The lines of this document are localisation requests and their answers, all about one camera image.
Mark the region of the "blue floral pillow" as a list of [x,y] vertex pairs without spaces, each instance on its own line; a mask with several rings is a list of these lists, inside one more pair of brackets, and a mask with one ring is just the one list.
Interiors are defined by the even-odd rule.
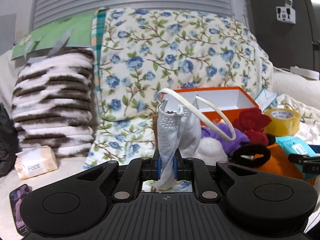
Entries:
[[100,124],[85,169],[153,154],[162,88],[240,87],[255,97],[272,87],[268,55],[245,25],[226,16],[101,8],[91,44]]

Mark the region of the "smartphone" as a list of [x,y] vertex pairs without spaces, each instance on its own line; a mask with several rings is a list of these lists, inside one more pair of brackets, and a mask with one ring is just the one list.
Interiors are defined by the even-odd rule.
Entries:
[[18,234],[22,237],[26,236],[29,232],[26,228],[20,213],[20,206],[22,200],[26,195],[30,193],[30,188],[27,184],[23,184],[20,187],[14,189],[9,194],[10,207],[12,211],[12,217]]

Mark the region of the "black hair scrunchie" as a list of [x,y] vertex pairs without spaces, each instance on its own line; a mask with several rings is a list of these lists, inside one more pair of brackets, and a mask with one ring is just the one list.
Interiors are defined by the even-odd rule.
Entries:
[[234,151],[231,162],[257,168],[263,166],[271,157],[270,150],[264,145],[245,145]]

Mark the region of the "teal white paper packet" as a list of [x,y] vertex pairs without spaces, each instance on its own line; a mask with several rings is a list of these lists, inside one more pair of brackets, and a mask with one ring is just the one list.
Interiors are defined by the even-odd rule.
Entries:
[[262,88],[255,97],[255,102],[261,110],[266,109],[276,99],[277,93]]

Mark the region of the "brown white striped fluffy cushion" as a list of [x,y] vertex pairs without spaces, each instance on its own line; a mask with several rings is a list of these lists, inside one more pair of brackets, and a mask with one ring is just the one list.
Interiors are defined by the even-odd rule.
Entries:
[[21,68],[11,112],[21,150],[48,146],[61,158],[89,152],[93,61],[90,49],[78,48]]

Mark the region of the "white embossed sofa cover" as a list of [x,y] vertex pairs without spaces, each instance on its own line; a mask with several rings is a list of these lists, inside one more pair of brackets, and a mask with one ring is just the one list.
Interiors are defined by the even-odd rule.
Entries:
[[286,94],[316,109],[319,109],[319,89],[319,80],[307,80],[300,75],[292,73],[274,72],[273,74],[273,92]]

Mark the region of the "orange cardboard box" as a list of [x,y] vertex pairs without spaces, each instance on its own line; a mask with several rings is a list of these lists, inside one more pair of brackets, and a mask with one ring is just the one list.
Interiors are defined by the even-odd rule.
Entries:
[[[249,108],[259,108],[256,102],[240,87],[208,87],[184,88],[175,90],[176,93],[192,103],[195,96],[208,100],[218,107],[233,122],[239,114]],[[168,99],[166,110],[173,112],[180,103],[171,95],[162,93],[161,100]],[[198,101],[197,108],[216,124],[222,119],[215,110],[205,103]]]

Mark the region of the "white fluffy pompom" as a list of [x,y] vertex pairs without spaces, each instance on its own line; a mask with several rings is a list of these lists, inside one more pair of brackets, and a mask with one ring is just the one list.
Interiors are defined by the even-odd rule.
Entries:
[[221,142],[214,138],[204,137],[200,140],[199,146],[193,155],[194,158],[201,159],[206,165],[215,166],[218,161],[228,161]]

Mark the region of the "blue wet wipes pack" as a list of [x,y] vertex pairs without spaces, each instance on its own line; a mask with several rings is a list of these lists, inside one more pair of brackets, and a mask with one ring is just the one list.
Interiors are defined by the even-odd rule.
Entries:
[[289,154],[306,155],[316,157],[316,152],[302,139],[292,136],[276,137],[276,143]]

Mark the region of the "floral bed blanket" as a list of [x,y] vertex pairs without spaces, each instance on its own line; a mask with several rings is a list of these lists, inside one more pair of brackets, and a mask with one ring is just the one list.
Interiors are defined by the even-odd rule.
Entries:
[[[278,96],[272,106],[293,109],[301,114],[302,122],[296,136],[310,144],[319,144],[318,109],[285,94]],[[152,156],[155,147],[151,114],[118,121],[101,120],[83,168],[87,170],[108,160],[126,165],[132,159]]]

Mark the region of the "dark red fluffy scrunchie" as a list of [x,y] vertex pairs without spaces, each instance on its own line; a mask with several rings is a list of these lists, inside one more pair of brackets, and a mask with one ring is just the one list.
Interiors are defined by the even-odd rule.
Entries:
[[240,112],[232,125],[244,133],[251,145],[268,145],[264,128],[271,123],[271,118],[265,115],[259,108],[249,108]]

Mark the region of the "orange honeycomb silicone mat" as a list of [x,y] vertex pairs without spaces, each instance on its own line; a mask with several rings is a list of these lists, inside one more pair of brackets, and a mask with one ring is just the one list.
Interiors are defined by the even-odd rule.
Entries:
[[267,146],[267,148],[271,152],[271,157],[264,165],[255,168],[256,170],[304,180],[315,186],[317,178],[307,179],[294,163],[289,162],[287,155],[278,144]]

